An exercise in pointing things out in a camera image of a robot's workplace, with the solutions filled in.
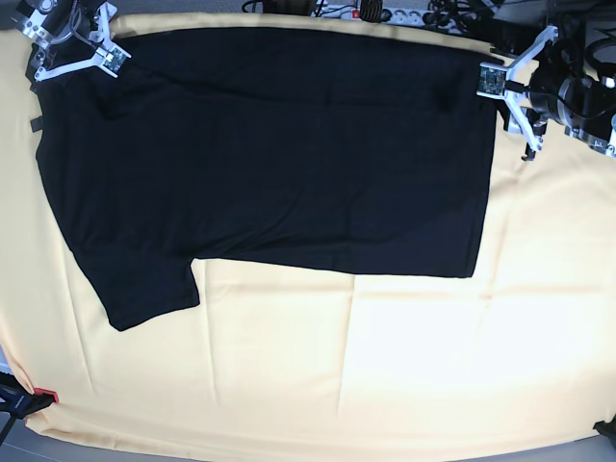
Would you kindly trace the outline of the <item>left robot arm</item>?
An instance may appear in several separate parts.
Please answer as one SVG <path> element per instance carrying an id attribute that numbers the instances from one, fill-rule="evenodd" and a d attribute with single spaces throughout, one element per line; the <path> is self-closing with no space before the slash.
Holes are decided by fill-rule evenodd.
<path id="1" fill-rule="evenodd" d="M 553 38 L 540 38 L 511 65 L 516 70 L 532 58 L 539 62 L 526 84 L 511 74 L 503 84 L 508 121 L 526 139 L 523 161 L 532 161 L 542 148 L 550 121 L 589 148 L 615 156 L 615 28 L 599 27 L 600 37 L 587 40 L 590 17 L 600 10 L 613 12 L 615 3 L 595 1 L 560 13 L 551 22 Z"/>

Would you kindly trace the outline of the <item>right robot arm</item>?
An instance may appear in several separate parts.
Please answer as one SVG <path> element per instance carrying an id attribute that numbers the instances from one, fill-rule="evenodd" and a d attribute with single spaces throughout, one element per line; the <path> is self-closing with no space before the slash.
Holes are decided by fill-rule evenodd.
<path id="1" fill-rule="evenodd" d="M 33 43 L 31 83 L 98 68 L 116 77 L 131 54 L 112 40 L 117 7 L 108 1 L 20 1 L 14 27 Z"/>

